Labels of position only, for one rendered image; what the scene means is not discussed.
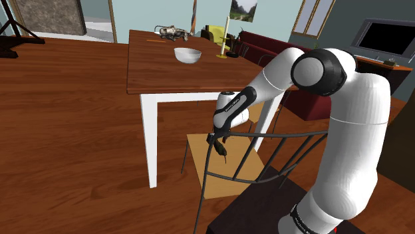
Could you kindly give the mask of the grey framed television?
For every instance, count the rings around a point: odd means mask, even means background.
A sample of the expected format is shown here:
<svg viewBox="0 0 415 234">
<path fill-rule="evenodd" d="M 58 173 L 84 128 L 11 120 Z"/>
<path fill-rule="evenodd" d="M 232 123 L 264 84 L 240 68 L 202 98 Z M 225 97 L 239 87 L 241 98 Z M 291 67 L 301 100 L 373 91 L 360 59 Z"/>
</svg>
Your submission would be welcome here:
<svg viewBox="0 0 415 234">
<path fill-rule="evenodd" d="M 415 21 L 366 18 L 350 46 L 412 60 Z"/>
</svg>

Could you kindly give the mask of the white candle on yellow holder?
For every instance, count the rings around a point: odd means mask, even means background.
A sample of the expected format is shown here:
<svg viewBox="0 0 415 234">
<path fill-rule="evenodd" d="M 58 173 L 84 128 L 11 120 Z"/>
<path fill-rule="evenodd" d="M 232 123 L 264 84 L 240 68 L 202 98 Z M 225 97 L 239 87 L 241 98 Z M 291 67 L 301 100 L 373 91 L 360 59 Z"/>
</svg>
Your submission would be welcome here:
<svg viewBox="0 0 415 234">
<path fill-rule="evenodd" d="M 219 57 L 221 59 L 226 59 L 227 57 L 224 55 L 224 50 L 225 50 L 225 43 L 226 40 L 228 40 L 227 38 L 227 31 L 228 31 L 228 27 L 229 27 L 229 20 L 230 20 L 230 16 L 227 16 L 226 18 L 226 24 L 224 27 L 221 26 L 214 26 L 212 33 L 213 35 L 216 37 L 216 39 L 214 40 L 214 42 L 216 44 L 220 44 L 221 45 L 221 51 L 219 55 L 216 55 L 216 57 Z"/>
</svg>

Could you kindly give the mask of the black tripod stand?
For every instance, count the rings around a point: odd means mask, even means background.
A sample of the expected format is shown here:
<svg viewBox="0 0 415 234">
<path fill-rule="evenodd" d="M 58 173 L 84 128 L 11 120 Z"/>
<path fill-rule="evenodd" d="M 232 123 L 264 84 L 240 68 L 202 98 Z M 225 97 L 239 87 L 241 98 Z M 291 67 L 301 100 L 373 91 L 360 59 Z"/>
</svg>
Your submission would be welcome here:
<svg viewBox="0 0 415 234">
<path fill-rule="evenodd" d="M 12 51 L 11 48 L 25 44 L 45 44 L 45 40 L 42 38 L 39 38 L 36 34 L 28 30 L 26 27 L 24 27 L 22 24 L 18 23 L 14 17 L 12 16 L 11 10 L 7 4 L 6 0 L 0 0 L 3 9 L 5 10 L 5 14 L 8 18 L 7 22 L 0 28 L 0 58 L 10 58 L 10 59 L 16 59 L 18 57 L 18 54 L 15 51 Z M 11 26 L 15 36 L 4 36 L 2 33 L 4 30 Z M 30 34 L 31 37 L 22 37 L 19 33 L 19 30 L 17 27 L 20 27 L 22 30 L 24 30 L 26 33 Z"/>
</svg>

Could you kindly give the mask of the white bowl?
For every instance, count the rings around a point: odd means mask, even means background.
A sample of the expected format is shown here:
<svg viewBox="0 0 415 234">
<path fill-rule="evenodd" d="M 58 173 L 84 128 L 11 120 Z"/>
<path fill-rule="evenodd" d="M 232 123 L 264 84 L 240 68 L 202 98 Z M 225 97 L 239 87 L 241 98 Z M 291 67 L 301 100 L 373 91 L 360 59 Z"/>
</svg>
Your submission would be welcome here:
<svg viewBox="0 0 415 234">
<path fill-rule="evenodd" d="M 194 64 L 199 61 L 202 52 L 191 48 L 178 47 L 174 49 L 174 54 L 178 61 L 186 64 Z"/>
</svg>

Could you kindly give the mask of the dark wooden television stand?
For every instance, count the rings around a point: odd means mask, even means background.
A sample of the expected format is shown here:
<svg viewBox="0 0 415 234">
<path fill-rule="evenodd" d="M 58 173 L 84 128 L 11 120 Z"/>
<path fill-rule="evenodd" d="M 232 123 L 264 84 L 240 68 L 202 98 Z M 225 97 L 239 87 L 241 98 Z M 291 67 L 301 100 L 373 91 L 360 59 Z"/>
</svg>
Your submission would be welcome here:
<svg viewBox="0 0 415 234">
<path fill-rule="evenodd" d="M 388 66 L 369 58 L 357 57 L 357 71 L 383 76 L 390 83 L 390 93 L 394 94 L 405 78 L 413 71 L 405 66 Z"/>
</svg>

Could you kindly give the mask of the dark red sofa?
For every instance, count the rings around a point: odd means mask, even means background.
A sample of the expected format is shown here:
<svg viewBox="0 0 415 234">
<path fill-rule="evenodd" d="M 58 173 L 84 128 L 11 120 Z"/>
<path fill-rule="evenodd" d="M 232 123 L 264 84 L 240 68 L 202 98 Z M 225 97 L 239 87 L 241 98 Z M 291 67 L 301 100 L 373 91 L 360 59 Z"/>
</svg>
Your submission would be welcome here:
<svg viewBox="0 0 415 234">
<path fill-rule="evenodd" d="M 273 57 L 287 48 L 296 47 L 303 52 L 311 50 L 247 31 L 240 32 L 239 40 L 242 44 L 236 45 L 235 51 L 261 67 L 265 67 Z M 284 107 L 306 121 L 327 119 L 331 113 L 331 98 L 311 94 L 304 90 L 296 90 L 290 93 Z"/>
</svg>

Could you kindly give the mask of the landscape wall picture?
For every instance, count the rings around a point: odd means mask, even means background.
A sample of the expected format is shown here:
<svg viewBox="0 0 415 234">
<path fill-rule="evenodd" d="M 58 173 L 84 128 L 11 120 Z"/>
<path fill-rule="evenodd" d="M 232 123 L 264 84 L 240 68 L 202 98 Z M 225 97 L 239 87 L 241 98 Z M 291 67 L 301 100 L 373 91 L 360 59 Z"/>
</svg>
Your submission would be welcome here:
<svg viewBox="0 0 415 234">
<path fill-rule="evenodd" d="M 257 0 L 231 0 L 230 19 L 252 23 Z"/>
</svg>

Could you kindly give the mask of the dark robot stand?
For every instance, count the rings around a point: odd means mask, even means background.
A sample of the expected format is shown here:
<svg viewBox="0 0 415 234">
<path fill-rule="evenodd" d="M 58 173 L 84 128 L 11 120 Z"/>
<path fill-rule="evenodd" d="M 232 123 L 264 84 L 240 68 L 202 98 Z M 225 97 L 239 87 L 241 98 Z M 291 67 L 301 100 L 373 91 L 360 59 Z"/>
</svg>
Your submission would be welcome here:
<svg viewBox="0 0 415 234">
<path fill-rule="evenodd" d="M 278 221 L 306 191 L 283 177 L 251 184 L 207 227 L 206 234 L 279 234 Z"/>
</svg>

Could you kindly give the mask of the marbled grey door panel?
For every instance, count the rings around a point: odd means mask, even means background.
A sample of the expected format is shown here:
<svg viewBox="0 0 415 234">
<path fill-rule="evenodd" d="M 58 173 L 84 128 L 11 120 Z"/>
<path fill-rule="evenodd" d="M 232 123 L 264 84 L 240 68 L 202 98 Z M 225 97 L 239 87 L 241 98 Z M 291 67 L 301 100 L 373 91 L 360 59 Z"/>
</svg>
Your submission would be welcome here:
<svg viewBox="0 0 415 234">
<path fill-rule="evenodd" d="M 10 0 L 19 23 L 31 32 L 86 34 L 80 0 Z"/>
</svg>

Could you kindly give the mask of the window with wooden frame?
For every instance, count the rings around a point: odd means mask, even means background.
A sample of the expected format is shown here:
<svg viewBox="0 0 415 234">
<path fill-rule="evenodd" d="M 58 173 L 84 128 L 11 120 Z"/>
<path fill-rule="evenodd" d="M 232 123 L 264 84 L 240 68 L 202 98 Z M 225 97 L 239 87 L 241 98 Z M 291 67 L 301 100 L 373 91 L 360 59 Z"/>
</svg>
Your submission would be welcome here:
<svg viewBox="0 0 415 234">
<path fill-rule="evenodd" d="M 303 0 L 291 31 L 318 39 L 336 0 Z"/>
</svg>

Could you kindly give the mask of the brown table with white legs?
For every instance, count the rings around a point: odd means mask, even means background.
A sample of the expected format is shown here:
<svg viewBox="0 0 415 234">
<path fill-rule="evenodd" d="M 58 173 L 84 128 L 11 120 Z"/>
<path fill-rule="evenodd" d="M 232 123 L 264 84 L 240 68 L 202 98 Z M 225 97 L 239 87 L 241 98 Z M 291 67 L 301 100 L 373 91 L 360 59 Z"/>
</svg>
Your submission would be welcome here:
<svg viewBox="0 0 415 234">
<path fill-rule="evenodd" d="M 182 63 L 174 54 L 178 47 L 199 50 L 202 55 L 194 64 Z M 216 100 L 221 91 L 240 91 L 261 70 L 244 58 L 222 59 L 216 57 L 218 54 L 219 46 L 201 37 L 173 42 L 152 32 L 129 32 L 126 91 L 140 97 L 151 188 L 157 186 L 158 104 Z"/>
</svg>

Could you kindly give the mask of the grey mottled figure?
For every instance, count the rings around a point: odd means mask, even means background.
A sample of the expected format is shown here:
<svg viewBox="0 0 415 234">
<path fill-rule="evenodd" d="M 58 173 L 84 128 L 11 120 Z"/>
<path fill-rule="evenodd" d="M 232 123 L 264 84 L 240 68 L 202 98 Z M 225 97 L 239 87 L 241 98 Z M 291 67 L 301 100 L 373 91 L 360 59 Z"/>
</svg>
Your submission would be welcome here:
<svg viewBox="0 0 415 234">
<path fill-rule="evenodd" d="M 157 25 L 154 28 L 160 28 L 159 32 L 155 32 L 158 34 L 162 39 L 169 39 L 171 41 L 175 41 L 176 39 L 183 38 L 185 42 L 188 41 L 188 37 L 192 37 L 194 34 L 192 32 L 187 32 L 184 29 L 176 28 L 174 25 L 165 27 L 161 25 Z"/>
</svg>

